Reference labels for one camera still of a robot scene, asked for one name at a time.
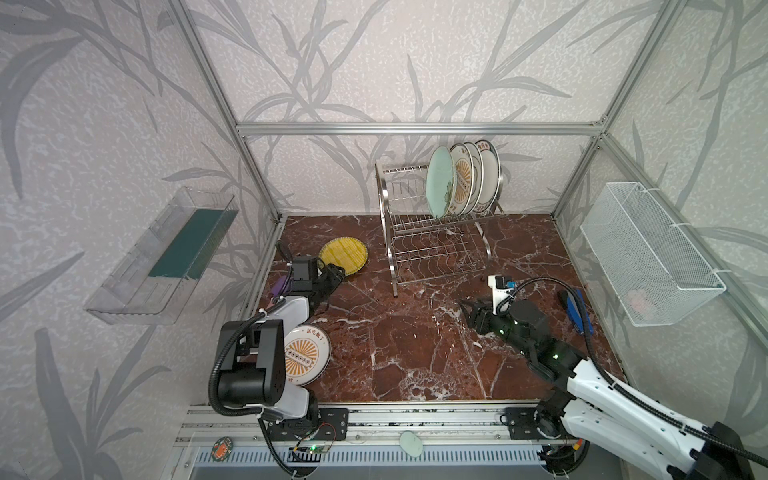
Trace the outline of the yellow ribbed plate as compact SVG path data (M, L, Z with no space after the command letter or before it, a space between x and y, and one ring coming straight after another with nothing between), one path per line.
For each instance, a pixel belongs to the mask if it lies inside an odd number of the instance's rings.
M327 242L318 254L324 264L334 264L345 270L345 275L353 275L367 264L369 252L366 245L353 237L338 237Z

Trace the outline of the orange sunburst plate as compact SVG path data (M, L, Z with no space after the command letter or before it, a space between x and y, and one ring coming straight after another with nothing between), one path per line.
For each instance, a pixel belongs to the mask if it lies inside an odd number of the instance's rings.
M450 149L453 161L455 181L453 194L447 213L463 214L469 204L474 189L474 167L470 152L464 143L457 143Z
M289 383L304 386L315 381L331 358L327 333L314 325L301 325L285 336L285 367Z

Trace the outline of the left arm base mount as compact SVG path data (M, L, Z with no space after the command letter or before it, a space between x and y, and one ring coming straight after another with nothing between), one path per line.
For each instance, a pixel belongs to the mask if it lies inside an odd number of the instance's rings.
M268 423L268 436L273 441L298 441L309 438L320 441L345 440L350 411L347 408L321 407L299 419Z

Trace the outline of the light green flower plate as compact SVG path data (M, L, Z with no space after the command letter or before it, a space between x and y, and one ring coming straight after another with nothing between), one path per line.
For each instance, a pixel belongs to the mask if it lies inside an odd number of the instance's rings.
M445 146L432 154L426 177L426 199L435 218L444 217L453 201L456 172L453 158Z

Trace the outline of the white plate green text rim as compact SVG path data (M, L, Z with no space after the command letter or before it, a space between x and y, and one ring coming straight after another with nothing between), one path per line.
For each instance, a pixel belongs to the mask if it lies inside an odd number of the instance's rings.
M483 176L478 202L473 212L481 214L490 211L498 197L502 171L499 155L492 142L482 139L475 145L483 163Z

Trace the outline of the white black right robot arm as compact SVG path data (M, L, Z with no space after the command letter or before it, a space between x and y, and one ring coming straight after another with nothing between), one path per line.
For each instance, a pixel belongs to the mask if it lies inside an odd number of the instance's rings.
M495 276L488 300L461 300L467 325L521 354L528 368L553 387L536 410L546 438L569 435L601 447L655 479L751 479L767 460L747 450L727 425L707 426L679 414L610 374L598 362L584 301L567 283L582 321L586 348L553 337L549 319L521 291L538 283Z

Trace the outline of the white plate black quatrefoil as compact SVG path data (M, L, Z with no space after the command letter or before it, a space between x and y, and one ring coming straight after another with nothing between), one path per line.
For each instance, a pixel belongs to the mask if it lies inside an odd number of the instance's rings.
M473 172L472 191L471 191L471 195L467 203L466 209L464 211L464 214L469 214L474 211L476 205L479 202L479 196L482 190L484 165L483 165L480 150L478 149L475 143L465 142L464 146L467 148L469 152L470 160L472 163L472 172Z

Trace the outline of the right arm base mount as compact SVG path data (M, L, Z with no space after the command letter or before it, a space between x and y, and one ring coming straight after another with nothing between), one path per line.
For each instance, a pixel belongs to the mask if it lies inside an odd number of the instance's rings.
M506 407L500 415L500 422L507 428L511 440L555 440L561 437L556 425L538 418L536 407Z

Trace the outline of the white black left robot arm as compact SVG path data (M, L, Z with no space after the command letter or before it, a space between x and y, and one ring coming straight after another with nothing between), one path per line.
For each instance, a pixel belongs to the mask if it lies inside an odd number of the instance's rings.
M225 417L254 415L269 422L314 426L319 423L318 402L310 390L288 381L285 336L330 299L346 270L335 261L294 256L281 241L276 249L287 262L287 279L273 304L221 327L208 402Z

